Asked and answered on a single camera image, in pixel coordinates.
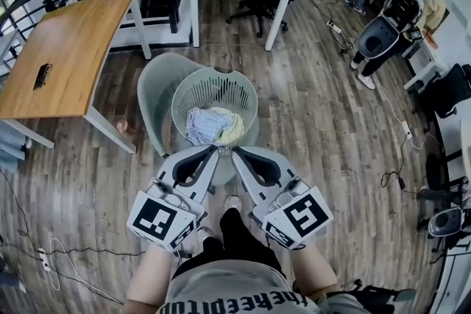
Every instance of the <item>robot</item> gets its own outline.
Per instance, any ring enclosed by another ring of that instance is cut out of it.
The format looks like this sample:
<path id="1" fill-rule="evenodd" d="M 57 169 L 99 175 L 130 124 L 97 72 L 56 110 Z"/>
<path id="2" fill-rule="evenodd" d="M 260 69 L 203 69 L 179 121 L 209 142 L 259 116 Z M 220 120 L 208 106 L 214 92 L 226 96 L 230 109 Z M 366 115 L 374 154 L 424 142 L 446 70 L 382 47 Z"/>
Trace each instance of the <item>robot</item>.
<path id="1" fill-rule="evenodd" d="M 318 187 L 303 182 L 283 155 L 255 146 L 236 146 L 229 153 L 254 204 L 250 218 L 281 246 L 295 249 L 333 220 Z M 169 156 L 147 191 L 139 191 L 127 226 L 175 251 L 207 215 L 201 203 L 211 192 L 219 158 L 216 146 Z"/>

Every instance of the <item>gray t-shirt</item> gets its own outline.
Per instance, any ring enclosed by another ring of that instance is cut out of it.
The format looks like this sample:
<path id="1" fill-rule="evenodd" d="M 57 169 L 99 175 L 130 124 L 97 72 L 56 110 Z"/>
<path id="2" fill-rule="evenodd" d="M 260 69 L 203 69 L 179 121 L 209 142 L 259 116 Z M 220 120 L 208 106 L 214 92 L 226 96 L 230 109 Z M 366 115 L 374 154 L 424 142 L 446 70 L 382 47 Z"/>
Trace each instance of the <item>gray t-shirt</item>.
<path id="1" fill-rule="evenodd" d="M 173 279 L 159 314 L 368 314 L 348 294 L 313 301 L 292 292 L 273 268 L 245 260 L 219 260 Z"/>

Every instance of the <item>table top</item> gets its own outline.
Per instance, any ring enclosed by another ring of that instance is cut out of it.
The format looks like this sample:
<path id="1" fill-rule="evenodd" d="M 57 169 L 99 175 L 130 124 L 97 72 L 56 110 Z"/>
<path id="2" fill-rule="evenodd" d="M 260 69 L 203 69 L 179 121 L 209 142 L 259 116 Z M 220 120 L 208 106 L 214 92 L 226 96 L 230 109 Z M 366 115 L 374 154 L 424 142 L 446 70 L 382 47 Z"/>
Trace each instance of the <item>table top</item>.
<path id="1" fill-rule="evenodd" d="M 82 116 L 108 47 L 132 0 L 82 0 L 43 16 L 0 95 L 0 118 Z M 33 90 L 50 64 L 45 85 Z"/>

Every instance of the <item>yellow cloth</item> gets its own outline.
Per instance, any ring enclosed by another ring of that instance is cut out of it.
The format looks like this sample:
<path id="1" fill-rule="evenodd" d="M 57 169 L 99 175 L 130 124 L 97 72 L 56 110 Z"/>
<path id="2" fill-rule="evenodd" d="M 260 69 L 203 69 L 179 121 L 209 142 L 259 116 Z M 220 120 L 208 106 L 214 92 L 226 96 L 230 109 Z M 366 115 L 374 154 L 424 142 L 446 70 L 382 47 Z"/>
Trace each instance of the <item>yellow cloth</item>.
<path id="1" fill-rule="evenodd" d="M 234 140 L 239 139 L 244 134 L 244 121 L 239 114 L 233 113 L 228 109 L 223 109 L 222 107 L 212 107 L 211 110 L 222 114 L 228 114 L 233 118 L 233 125 L 230 128 L 225 129 L 214 141 L 227 145 L 232 143 Z"/>
<path id="2" fill-rule="evenodd" d="M 447 5 L 444 0 L 424 0 L 422 16 L 417 22 L 417 26 L 423 30 L 425 27 L 429 30 L 435 30 L 445 15 Z"/>

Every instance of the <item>wooden floor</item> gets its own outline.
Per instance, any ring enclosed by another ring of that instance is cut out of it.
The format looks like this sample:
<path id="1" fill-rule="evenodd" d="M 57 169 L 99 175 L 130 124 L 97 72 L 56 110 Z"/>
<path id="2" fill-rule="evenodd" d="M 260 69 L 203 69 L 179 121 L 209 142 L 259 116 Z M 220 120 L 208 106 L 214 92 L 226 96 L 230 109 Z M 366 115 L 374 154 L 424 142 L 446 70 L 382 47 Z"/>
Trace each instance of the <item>wooden floor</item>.
<path id="1" fill-rule="evenodd" d="M 325 13 L 325 2 L 314 0 Z M 417 235 L 419 205 L 402 193 L 396 178 L 381 188 L 384 171 L 400 164 L 403 132 L 384 96 L 367 90 L 349 69 L 353 55 L 339 54 L 339 45 L 325 26 L 327 20 L 311 0 L 296 0 L 286 12 L 289 31 L 279 34 L 271 52 L 264 38 L 255 38 L 255 19 L 234 21 L 238 0 L 201 0 L 201 47 L 172 49 L 205 65 L 236 69 L 245 74 L 258 92 L 261 132 L 258 145 L 286 155 L 306 182 L 318 185 L 335 216 L 316 242 L 334 267 L 346 289 L 355 279 L 366 285 L 415 288 L 417 298 L 401 313 L 423 313 L 439 276 L 440 263 L 429 266 L 432 243 Z M 343 1 L 331 7 L 334 20 L 354 40 L 367 18 Z M 266 23 L 266 34 L 269 24 Z M 164 50 L 153 51 L 152 55 Z M 8 174 L 24 208 L 31 238 L 49 249 L 49 239 L 59 238 L 66 248 L 111 249 L 140 252 L 141 244 L 125 227 L 128 212 L 139 190 L 144 190 L 162 160 L 153 150 L 136 99 L 136 82 L 145 61 L 139 51 L 111 54 L 100 79 L 95 105 L 116 121 L 126 116 L 135 123 L 138 153 L 119 149 L 88 122 L 77 119 L 41 120 L 37 130 L 56 142 L 54 150 L 35 145 L 15 176 Z M 406 64 L 392 60 L 378 72 L 379 81 L 397 116 L 406 119 L 415 138 L 422 142 L 422 120 L 411 114 L 413 104 L 402 86 L 411 75 Z M 167 139 L 171 146 L 173 132 Z M 425 184 L 425 150 L 404 145 L 402 177 L 408 190 Z M 0 177 L 0 234 L 33 253 L 15 200 Z M 225 196 L 237 193 L 249 211 L 249 199 L 240 182 L 232 181 L 215 196 L 207 196 L 210 216 L 204 224 L 219 231 Z M 248 218 L 247 225 L 254 229 Z M 261 239 L 262 234 L 254 229 Z M 194 251 L 189 240 L 185 247 Z M 287 253 L 274 246 L 291 279 Z M 52 287 L 41 264 L 12 247 L 1 249 L 28 294 L 2 288 L 6 313 L 118 313 L 120 306 L 106 301 L 78 282 L 60 278 L 60 291 Z M 71 259 L 91 284 L 123 301 L 139 257 L 107 253 L 72 253 Z M 66 256 L 56 254 L 58 271 L 78 279 Z"/>

